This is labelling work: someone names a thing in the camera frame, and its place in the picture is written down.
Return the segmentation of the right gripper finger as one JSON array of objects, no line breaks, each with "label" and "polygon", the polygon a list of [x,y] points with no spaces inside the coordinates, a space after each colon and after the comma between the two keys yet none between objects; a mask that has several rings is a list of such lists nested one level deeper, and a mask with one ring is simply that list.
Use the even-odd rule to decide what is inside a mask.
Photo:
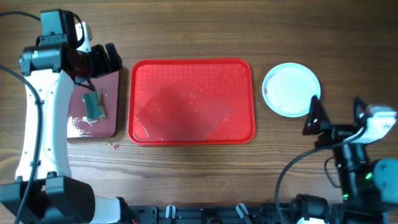
[{"label": "right gripper finger", "polygon": [[367,108],[367,104],[360,98],[355,97],[353,100],[353,118],[354,125],[359,126],[362,124],[362,119],[364,117],[364,112]]},{"label": "right gripper finger", "polygon": [[302,134],[305,136],[319,135],[329,130],[330,120],[316,95],[312,96],[307,120]]}]

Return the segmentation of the white plate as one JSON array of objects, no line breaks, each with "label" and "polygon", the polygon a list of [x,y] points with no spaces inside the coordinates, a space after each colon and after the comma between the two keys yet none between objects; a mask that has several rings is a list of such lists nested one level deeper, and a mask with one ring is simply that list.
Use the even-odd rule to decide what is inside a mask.
[{"label": "white plate", "polygon": [[317,76],[299,63],[282,63],[270,69],[262,83],[262,97],[275,113],[296,118],[308,114],[313,96],[321,97]]}]

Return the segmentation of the green yellow sponge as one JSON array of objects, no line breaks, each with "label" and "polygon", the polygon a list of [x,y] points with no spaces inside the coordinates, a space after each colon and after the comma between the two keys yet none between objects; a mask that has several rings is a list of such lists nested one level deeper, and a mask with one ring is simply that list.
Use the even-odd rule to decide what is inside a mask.
[{"label": "green yellow sponge", "polygon": [[91,93],[84,93],[82,95],[86,108],[86,118],[88,121],[94,121],[106,117],[102,96],[102,92],[100,91],[92,91]]}]

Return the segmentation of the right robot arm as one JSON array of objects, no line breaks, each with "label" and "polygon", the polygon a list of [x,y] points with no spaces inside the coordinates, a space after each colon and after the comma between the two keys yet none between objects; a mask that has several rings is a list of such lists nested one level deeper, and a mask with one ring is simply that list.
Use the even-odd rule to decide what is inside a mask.
[{"label": "right robot arm", "polygon": [[390,106],[353,101],[352,124],[331,124],[313,96],[302,133],[316,135],[316,152],[331,149],[343,200],[331,204],[325,198],[298,194],[287,213],[289,223],[386,223],[387,213],[397,209],[397,159],[370,161],[366,147],[381,140],[397,122]]}]

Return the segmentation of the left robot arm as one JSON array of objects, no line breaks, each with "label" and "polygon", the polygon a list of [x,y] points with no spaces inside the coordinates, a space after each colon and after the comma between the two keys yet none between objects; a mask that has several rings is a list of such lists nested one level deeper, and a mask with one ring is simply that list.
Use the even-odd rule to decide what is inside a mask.
[{"label": "left robot arm", "polygon": [[101,197],[72,178],[67,152],[70,100],[76,86],[89,89],[85,100],[103,115],[91,80],[122,69],[113,43],[90,45],[88,28],[73,12],[40,14],[42,35],[20,57],[17,78],[25,84],[24,147],[15,181],[1,186],[1,203],[16,223],[124,223],[131,218],[120,197]]}]

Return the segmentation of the black tray with maroon liner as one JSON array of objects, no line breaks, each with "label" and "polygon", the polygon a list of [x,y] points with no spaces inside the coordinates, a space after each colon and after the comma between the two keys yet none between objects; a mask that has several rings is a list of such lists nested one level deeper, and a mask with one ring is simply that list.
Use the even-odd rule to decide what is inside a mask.
[{"label": "black tray with maroon liner", "polygon": [[119,72],[91,79],[93,86],[101,93],[101,104],[105,111],[105,117],[94,120],[87,118],[83,101],[83,95],[91,91],[82,86],[74,88],[68,115],[69,138],[110,138],[116,134],[119,79]]}]

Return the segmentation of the red plastic tray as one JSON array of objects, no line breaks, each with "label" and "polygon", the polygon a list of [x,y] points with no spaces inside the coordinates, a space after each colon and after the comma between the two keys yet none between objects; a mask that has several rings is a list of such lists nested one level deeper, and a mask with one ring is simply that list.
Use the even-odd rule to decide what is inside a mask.
[{"label": "red plastic tray", "polygon": [[146,59],[131,69],[127,135],[141,146],[244,144],[256,133],[240,58]]}]

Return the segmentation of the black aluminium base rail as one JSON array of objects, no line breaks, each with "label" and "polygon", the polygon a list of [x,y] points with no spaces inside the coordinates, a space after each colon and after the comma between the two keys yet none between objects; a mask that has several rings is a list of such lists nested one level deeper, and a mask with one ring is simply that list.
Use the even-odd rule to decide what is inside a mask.
[{"label": "black aluminium base rail", "polygon": [[282,203],[279,212],[273,203],[196,207],[133,205],[126,207],[121,221],[143,224],[297,223],[303,216],[299,206],[293,203]]}]

